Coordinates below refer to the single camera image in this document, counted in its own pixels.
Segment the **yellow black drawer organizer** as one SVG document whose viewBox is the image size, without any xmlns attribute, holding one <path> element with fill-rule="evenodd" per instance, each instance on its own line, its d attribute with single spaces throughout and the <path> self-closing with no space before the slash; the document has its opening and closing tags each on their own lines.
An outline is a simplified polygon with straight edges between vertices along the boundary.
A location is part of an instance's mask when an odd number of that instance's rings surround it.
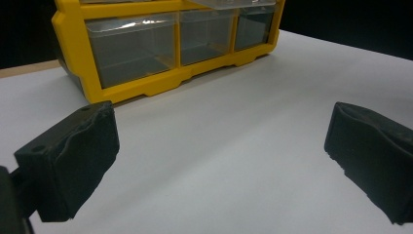
<svg viewBox="0 0 413 234">
<path fill-rule="evenodd" d="M 271 53 L 285 0 L 55 0 L 67 72 L 91 102 L 153 96 Z"/>
</svg>

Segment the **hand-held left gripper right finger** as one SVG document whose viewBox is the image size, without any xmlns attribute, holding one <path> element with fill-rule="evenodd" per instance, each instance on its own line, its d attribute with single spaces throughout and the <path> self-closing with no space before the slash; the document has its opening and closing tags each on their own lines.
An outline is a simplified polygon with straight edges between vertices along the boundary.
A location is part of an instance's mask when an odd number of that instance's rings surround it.
<svg viewBox="0 0 413 234">
<path fill-rule="evenodd" d="M 413 223 L 413 130 L 370 109 L 337 102 L 324 150 L 390 222 Z"/>
</svg>

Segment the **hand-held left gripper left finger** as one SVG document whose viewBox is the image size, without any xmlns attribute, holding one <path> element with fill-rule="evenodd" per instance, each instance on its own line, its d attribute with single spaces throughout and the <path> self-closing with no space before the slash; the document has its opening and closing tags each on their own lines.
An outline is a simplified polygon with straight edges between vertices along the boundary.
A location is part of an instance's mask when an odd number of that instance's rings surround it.
<svg viewBox="0 0 413 234">
<path fill-rule="evenodd" d="M 44 222 L 74 217 L 113 165 L 120 149 L 110 101 L 84 106 L 15 153 L 25 217 Z"/>
</svg>

